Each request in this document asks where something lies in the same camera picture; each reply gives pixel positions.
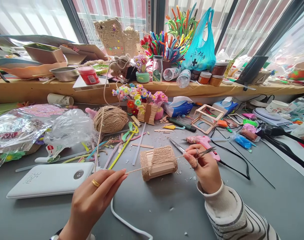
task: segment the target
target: power bank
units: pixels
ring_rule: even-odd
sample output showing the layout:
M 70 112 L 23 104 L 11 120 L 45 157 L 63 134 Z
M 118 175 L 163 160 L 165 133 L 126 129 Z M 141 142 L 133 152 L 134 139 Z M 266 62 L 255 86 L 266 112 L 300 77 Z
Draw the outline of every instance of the power bank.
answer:
M 74 193 L 94 168 L 93 162 L 44 164 L 32 168 L 6 198 L 32 198 Z

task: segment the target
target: cross symbol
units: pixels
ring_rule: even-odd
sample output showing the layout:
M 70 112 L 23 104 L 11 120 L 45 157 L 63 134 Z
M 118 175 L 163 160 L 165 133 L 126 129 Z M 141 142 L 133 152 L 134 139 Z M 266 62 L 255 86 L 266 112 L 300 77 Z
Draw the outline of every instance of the cross symbol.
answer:
M 193 63 L 193 67 L 195 66 L 195 64 L 197 64 L 196 58 L 194 58 L 194 61 L 192 63 Z

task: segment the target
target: woman's left hand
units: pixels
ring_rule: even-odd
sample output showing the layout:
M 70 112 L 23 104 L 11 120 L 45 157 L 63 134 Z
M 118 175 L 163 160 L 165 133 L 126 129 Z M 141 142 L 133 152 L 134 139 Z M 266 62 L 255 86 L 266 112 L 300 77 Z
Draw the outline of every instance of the woman's left hand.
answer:
M 85 240 L 94 224 L 110 204 L 116 191 L 128 175 L 120 171 L 99 170 L 89 176 L 74 192 L 71 216 L 60 233 L 60 240 Z

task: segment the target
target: hand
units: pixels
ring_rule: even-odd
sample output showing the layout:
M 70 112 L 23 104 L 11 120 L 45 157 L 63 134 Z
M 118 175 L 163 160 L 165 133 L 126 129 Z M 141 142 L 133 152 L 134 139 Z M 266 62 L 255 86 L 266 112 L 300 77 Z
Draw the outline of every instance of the hand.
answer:
M 127 176 L 125 169 L 99 170 L 89 176 L 73 194 L 71 216 L 59 239 L 85 240 Z M 100 186 L 94 186 L 92 179 Z
M 199 182 L 203 190 L 207 194 L 215 193 L 222 185 L 221 175 L 219 174 L 217 162 L 208 153 L 196 160 L 197 149 L 198 153 L 206 150 L 205 147 L 203 147 L 201 144 L 193 144 L 186 149 L 186 153 L 183 155 L 191 167 L 195 168 L 194 171 L 199 178 Z

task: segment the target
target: metal bowl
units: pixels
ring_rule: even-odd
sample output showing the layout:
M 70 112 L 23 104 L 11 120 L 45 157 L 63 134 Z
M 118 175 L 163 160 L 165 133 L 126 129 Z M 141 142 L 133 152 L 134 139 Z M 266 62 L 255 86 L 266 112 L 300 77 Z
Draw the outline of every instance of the metal bowl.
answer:
M 53 73 L 60 82 L 72 82 L 79 76 L 79 72 L 75 67 L 54 68 L 51 69 L 50 72 Z

